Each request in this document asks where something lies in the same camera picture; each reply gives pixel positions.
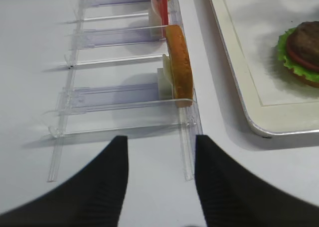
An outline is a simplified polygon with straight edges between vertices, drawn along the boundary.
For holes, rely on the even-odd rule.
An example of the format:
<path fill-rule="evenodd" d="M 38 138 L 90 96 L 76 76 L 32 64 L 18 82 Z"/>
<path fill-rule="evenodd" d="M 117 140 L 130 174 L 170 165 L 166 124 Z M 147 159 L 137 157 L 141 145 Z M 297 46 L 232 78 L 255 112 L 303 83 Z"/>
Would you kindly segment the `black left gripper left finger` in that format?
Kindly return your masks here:
<path fill-rule="evenodd" d="M 128 138 L 116 136 L 72 178 L 0 216 L 2 227 L 116 227 L 129 177 Z"/>

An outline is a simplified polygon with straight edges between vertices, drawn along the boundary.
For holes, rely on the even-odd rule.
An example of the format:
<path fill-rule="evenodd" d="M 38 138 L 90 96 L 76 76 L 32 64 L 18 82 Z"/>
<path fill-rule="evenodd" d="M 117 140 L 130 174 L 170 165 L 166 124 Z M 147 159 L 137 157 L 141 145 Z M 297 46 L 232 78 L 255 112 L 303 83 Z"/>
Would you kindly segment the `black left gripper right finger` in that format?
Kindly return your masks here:
<path fill-rule="evenodd" d="M 195 143 L 195 184 L 209 227 L 317 227 L 319 209 L 273 187 L 210 137 Z"/>

